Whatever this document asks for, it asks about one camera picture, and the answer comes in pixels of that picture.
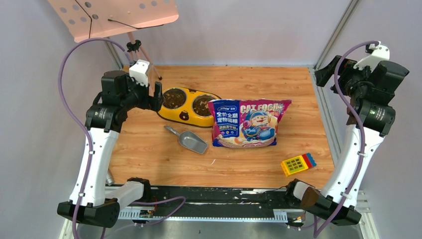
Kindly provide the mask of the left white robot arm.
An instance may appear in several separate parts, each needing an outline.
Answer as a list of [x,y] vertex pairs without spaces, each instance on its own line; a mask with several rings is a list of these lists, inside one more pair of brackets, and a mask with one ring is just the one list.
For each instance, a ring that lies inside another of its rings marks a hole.
[[68,201],[59,203],[57,213],[79,224],[112,228],[122,209],[133,202],[146,206],[152,201],[149,180],[129,178],[111,193],[106,193],[106,177],[123,123],[131,109],[158,112],[163,103],[162,84],[149,83],[121,70],[104,73],[102,90],[86,112],[82,130],[86,135],[80,173]]

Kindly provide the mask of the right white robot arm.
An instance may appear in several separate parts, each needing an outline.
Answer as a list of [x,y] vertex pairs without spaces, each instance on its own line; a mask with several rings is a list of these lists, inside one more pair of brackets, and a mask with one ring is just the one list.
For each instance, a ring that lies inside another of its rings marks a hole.
[[369,162],[389,133],[396,112],[389,106],[395,90],[409,74],[388,57],[367,56],[360,61],[335,56],[315,72],[316,84],[324,87],[338,78],[332,91],[350,97],[346,142],[329,181],[318,190],[298,179],[287,186],[284,201],[337,226],[359,223],[357,196]]

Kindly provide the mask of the cat food bag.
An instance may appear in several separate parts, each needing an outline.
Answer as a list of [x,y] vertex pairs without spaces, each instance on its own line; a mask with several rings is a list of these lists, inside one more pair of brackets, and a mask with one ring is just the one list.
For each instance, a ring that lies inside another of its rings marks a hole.
[[278,124],[292,100],[228,100],[208,102],[213,116],[212,145],[226,148],[277,144]]

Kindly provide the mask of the yellow double pet bowl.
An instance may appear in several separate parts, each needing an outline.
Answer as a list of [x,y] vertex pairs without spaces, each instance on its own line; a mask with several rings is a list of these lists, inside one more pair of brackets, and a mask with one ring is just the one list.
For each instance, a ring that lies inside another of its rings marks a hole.
[[200,128],[213,125],[208,102],[219,100],[218,95],[185,87],[168,88],[163,93],[164,102],[157,115],[167,121]]

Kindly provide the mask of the silver metal scoop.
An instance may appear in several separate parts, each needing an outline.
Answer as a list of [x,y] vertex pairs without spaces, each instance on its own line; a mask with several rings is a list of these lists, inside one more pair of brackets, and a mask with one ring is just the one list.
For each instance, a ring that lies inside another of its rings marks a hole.
[[165,125],[164,128],[178,137],[178,142],[181,146],[193,152],[204,154],[208,144],[192,131],[177,132],[172,127]]

